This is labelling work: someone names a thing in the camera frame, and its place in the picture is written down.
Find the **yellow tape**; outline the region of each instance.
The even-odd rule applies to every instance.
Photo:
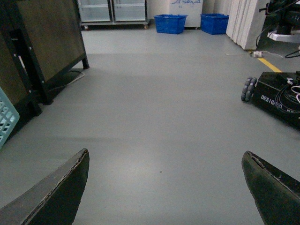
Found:
[[[264,65],[266,65],[267,67],[269,67],[271,70],[273,70],[276,73],[282,73],[282,71],[280,69],[278,69],[276,66],[272,65],[271,63],[269,63],[267,60],[265,60],[264,58],[258,58],[258,60],[260,62],[262,62]]]

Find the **dark wooden panel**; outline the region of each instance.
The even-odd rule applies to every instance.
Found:
[[[4,37],[0,33],[0,87],[12,104],[17,104],[27,96],[25,86],[19,76]]]
[[[85,54],[73,0],[29,0],[17,5],[45,81]]]

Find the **black cable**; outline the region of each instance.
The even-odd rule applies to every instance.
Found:
[[[280,11],[282,11],[282,10],[284,10],[284,9],[286,9],[286,8],[288,8],[288,7],[292,6],[292,5],[294,5],[294,4],[296,4],[298,1],[300,1],[300,0],[296,0],[295,2],[293,2],[293,3],[291,3],[291,4],[287,5],[287,6],[285,6],[285,7],[283,7],[283,8],[277,9],[277,10],[275,10],[274,12],[271,12],[271,13],[269,12],[269,5],[270,5],[270,4],[268,4],[267,9],[266,9],[266,12],[267,12],[268,15],[271,15],[271,14],[273,14],[273,13],[278,13],[278,12],[280,12]]]
[[[273,26],[274,24],[278,23],[278,21],[275,21],[274,23],[272,24],[269,24],[265,29],[262,30],[262,32],[257,36],[256,38],[256,42],[255,42],[255,46],[258,48],[258,39],[260,38],[260,36],[262,35],[262,33],[264,33],[270,26]]]
[[[296,58],[296,57],[299,57],[300,54],[299,54],[299,55],[293,55],[293,54],[295,54],[295,53],[298,53],[299,51],[300,51],[300,49],[299,49],[299,50],[296,50],[296,51],[294,51],[294,52],[292,52],[292,53],[290,53],[290,54],[287,54],[287,55],[285,56],[285,58],[286,58],[286,59],[290,59],[290,58]]]
[[[290,88],[294,85],[297,85],[300,82],[300,77],[293,80],[293,85],[287,84],[286,86],[284,86],[279,93],[276,95],[275,97],[275,107],[283,112],[283,113],[300,113],[300,111],[298,109],[291,109],[289,107],[287,107],[283,102],[282,102],[282,97],[285,97],[288,101],[291,101],[293,103],[299,104],[297,98],[294,96],[294,94],[292,93],[288,93],[290,90]]]

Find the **gray floor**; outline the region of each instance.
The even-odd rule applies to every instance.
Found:
[[[82,34],[86,76],[0,151],[0,207],[87,148],[74,225],[262,225],[244,152],[300,180],[300,133],[240,100],[248,76],[271,70],[228,36],[200,30]],[[298,59],[268,60],[299,69]]]

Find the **white partition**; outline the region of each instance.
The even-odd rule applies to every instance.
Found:
[[[265,8],[270,0],[232,0],[226,34],[244,50],[255,50],[263,29]]]

